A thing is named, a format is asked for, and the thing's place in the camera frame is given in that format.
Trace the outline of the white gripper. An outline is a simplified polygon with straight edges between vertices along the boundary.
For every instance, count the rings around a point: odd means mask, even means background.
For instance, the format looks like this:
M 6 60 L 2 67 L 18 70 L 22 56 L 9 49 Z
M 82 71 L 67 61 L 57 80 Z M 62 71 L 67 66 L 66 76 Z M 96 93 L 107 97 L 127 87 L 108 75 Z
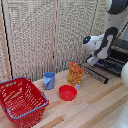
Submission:
M 99 59 L 105 59 L 107 57 L 107 52 L 101 50 L 98 54 L 93 55 L 92 57 L 90 57 L 87 62 L 93 66 L 94 64 L 96 64 L 98 62 Z

